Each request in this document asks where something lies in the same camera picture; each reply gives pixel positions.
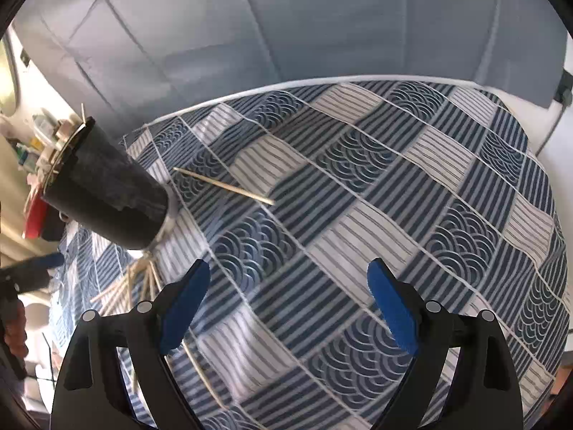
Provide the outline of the wooden chopstick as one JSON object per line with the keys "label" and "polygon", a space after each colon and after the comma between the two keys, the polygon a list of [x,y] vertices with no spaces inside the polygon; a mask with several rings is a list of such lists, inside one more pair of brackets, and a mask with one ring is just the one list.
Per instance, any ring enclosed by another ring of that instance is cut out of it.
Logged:
{"label": "wooden chopstick", "polygon": [[[132,262],[127,266],[124,275],[131,272],[137,274],[138,277],[143,275],[144,277],[148,274],[148,263],[149,260],[146,258],[139,258],[138,260]],[[102,316],[123,314],[124,312],[129,312],[134,305],[133,300],[133,289],[136,285],[137,280],[134,283],[129,283],[121,292],[117,292],[116,295],[110,296],[102,300],[102,309],[100,314]]]}
{"label": "wooden chopstick", "polygon": [[155,263],[153,258],[149,259],[148,266],[149,266],[148,271],[150,273],[149,275],[150,298],[154,300],[155,298],[157,298],[157,296],[163,289],[163,283],[157,269],[157,264]]}
{"label": "wooden chopstick", "polygon": [[187,359],[191,362],[196,375],[198,375],[198,378],[203,383],[207,392],[209,392],[220,408],[227,411],[229,409],[229,404],[225,401],[223,382],[218,377],[213,367],[199,351],[199,348],[191,342],[191,340],[184,339],[182,347],[184,353],[187,355]]}
{"label": "wooden chopstick", "polygon": [[120,278],[117,278],[110,286],[105,288],[99,294],[92,297],[90,299],[90,302],[95,303],[96,301],[100,301],[101,299],[116,295],[117,292],[121,292],[124,289],[126,289],[127,285],[130,282],[134,283],[136,281],[137,277],[138,277],[137,274],[133,274],[133,273],[129,272],[126,275],[124,275]]}
{"label": "wooden chopstick", "polygon": [[226,182],[217,181],[217,180],[214,180],[212,178],[208,178],[206,176],[188,171],[187,169],[174,167],[173,170],[180,173],[180,174],[189,176],[191,178],[198,179],[199,181],[207,182],[209,185],[214,185],[216,187],[223,188],[229,192],[248,197],[248,198],[253,199],[259,203],[270,205],[270,206],[275,205],[274,200],[272,200],[268,197],[259,195],[259,194],[255,194],[254,192],[250,192],[246,189],[242,189],[241,187],[238,187],[235,185],[230,185],[229,183],[226,183]]}

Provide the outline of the black utensil holder cup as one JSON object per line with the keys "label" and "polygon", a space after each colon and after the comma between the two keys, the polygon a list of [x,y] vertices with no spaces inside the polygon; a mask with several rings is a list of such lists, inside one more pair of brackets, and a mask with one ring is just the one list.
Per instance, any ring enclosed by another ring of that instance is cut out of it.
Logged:
{"label": "black utensil holder cup", "polygon": [[175,195],[88,118],[56,154],[42,198],[123,249],[157,245],[174,227]]}

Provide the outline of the red object on shelf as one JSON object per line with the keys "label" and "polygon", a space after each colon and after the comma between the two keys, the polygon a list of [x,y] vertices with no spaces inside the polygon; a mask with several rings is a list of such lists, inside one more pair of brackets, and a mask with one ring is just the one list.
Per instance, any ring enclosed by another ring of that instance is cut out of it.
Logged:
{"label": "red object on shelf", "polygon": [[30,189],[23,209],[24,226],[22,238],[40,238],[48,212],[49,204],[44,201],[40,186],[35,186]]}

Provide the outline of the wooden chopstick in pile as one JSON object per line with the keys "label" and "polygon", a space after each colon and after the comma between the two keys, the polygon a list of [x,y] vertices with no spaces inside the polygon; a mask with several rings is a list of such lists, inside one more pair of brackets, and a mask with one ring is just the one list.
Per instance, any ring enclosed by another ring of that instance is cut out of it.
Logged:
{"label": "wooden chopstick in pile", "polygon": [[157,298],[157,296],[163,289],[163,283],[157,269],[157,264],[155,263],[153,258],[149,259],[148,266],[149,266],[148,271],[150,273],[149,275],[150,298],[154,300],[155,298]]}
{"label": "wooden chopstick in pile", "polygon": [[[148,274],[148,263],[149,260],[146,258],[139,258],[138,260],[132,262],[127,266],[124,275],[131,272],[137,274],[138,277],[143,275],[144,277]],[[129,312],[134,305],[133,300],[133,289],[136,285],[137,280],[134,283],[129,283],[121,292],[117,292],[116,295],[110,296],[102,300],[102,309],[100,314],[102,316],[123,314],[124,312]]]}
{"label": "wooden chopstick in pile", "polygon": [[121,292],[124,289],[126,289],[127,285],[130,282],[134,283],[136,281],[137,277],[138,277],[137,274],[133,274],[133,273],[129,272],[126,275],[124,275],[120,278],[117,278],[110,286],[105,288],[99,294],[92,297],[90,299],[90,302],[95,303],[96,301],[100,301],[101,299],[116,295],[117,292]]}

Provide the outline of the blue patterned tablecloth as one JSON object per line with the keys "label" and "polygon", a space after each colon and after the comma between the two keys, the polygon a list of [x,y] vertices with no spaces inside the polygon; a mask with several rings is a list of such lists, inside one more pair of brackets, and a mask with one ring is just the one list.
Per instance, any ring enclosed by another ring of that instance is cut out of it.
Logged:
{"label": "blue patterned tablecloth", "polygon": [[[491,92],[344,82],[225,100],[125,135],[120,148],[177,199],[154,252],[165,282],[196,259],[210,289],[185,339],[223,382],[226,411],[180,346],[168,363],[209,429],[366,429],[410,359],[368,289],[369,262],[450,312],[491,310],[540,414],[570,319],[549,178]],[[174,167],[275,201],[274,206]]]}

